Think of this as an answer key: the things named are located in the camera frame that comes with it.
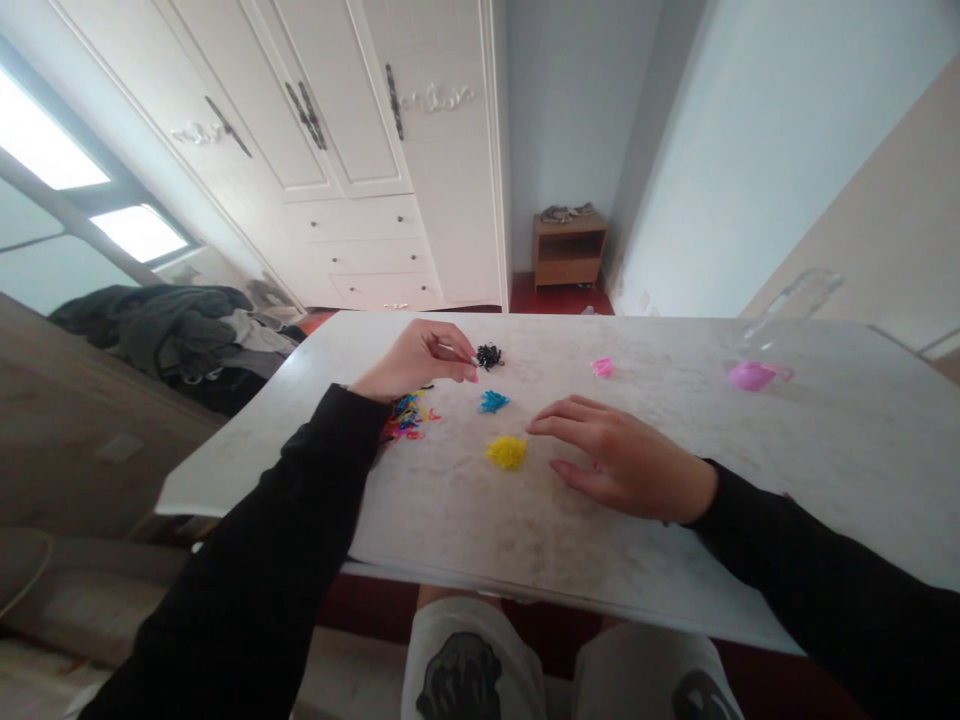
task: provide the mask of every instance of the white drawer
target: white drawer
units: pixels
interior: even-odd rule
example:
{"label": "white drawer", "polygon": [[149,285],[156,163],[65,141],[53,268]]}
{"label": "white drawer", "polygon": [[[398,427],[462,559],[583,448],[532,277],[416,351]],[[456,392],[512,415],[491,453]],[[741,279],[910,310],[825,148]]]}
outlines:
{"label": "white drawer", "polygon": [[284,207],[297,237],[308,243],[426,235],[413,195],[288,203]]}
{"label": "white drawer", "polygon": [[422,238],[310,243],[302,251],[311,268],[330,275],[430,272],[433,263]]}
{"label": "white drawer", "polygon": [[431,310],[443,307],[433,273],[331,275],[346,307],[363,310]]}

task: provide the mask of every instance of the white table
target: white table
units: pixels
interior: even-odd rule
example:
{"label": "white table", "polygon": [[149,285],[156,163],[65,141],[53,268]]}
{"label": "white table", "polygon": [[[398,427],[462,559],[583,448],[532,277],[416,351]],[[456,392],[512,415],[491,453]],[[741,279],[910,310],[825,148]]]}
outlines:
{"label": "white table", "polygon": [[[542,407],[579,393],[628,410],[761,488],[789,492],[836,530],[920,579],[960,590],[960,389],[854,324],[814,322],[782,357],[797,375],[763,393],[730,387],[726,349],[741,323],[603,316],[425,315],[494,342],[506,365],[478,385],[438,382],[443,420],[387,450],[370,474],[351,570],[545,599],[761,647],[797,651],[761,595],[694,533],[629,518],[563,485],[530,438],[516,473],[484,458],[524,437]],[[372,364],[409,314],[341,312],[254,400],[168,477],[161,514],[222,516],[272,466],[331,382]],[[589,363],[610,357],[613,377]],[[484,390],[512,398],[477,412]]]}

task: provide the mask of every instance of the window frame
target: window frame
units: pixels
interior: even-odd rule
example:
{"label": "window frame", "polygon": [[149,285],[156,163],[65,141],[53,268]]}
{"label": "window frame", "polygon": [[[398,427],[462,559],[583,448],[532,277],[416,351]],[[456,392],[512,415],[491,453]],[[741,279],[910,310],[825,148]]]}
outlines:
{"label": "window frame", "polygon": [[0,35],[0,70],[20,85],[40,109],[46,112],[109,178],[107,182],[97,185],[87,185],[67,190],[50,188],[51,191],[60,194],[88,220],[97,215],[122,210],[134,205],[148,205],[156,211],[161,219],[177,235],[183,238],[186,245],[143,263],[151,269],[165,265],[178,257],[203,247],[203,244],[130,172],[129,168],[121,162],[90,126],[74,112],[73,108],[60,97],[57,91],[40,76],[3,35]]}

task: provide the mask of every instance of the hand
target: hand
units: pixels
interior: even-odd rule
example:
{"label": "hand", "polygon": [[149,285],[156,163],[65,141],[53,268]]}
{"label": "hand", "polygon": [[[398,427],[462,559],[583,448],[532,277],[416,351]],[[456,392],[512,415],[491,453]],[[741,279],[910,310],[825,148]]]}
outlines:
{"label": "hand", "polygon": [[570,487],[628,515],[689,523],[717,493],[711,465],[633,415],[579,395],[542,410],[527,432],[552,435],[589,454],[599,472],[564,460],[551,460],[550,467]]}
{"label": "hand", "polygon": [[350,386],[357,395],[388,403],[419,390],[435,378],[479,382],[471,360],[476,353],[453,323],[414,320],[380,362]]}

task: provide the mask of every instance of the decorative carving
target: decorative carving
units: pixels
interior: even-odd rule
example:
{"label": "decorative carving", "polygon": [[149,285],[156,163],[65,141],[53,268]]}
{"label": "decorative carving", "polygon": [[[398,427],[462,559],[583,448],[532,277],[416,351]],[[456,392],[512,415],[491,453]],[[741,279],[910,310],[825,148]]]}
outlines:
{"label": "decorative carving", "polygon": [[421,112],[429,114],[440,110],[456,110],[460,107],[460,103],[468,102],[475,97],[476,93],[466,85],[461,88],[445,90],[437,87],[434,83],[430,83],[423,94],[415,92],[410,97],[401,98],[400,107],[407,111],[417,107]]}
{"label": "decorative carving", "polygon": [[212,145],[223,139],[224,130],[225,128],[221,123],[202,125],[195,122],[190,123],[183,130],[171,130],[170,136],[177,142],[192,145]]}

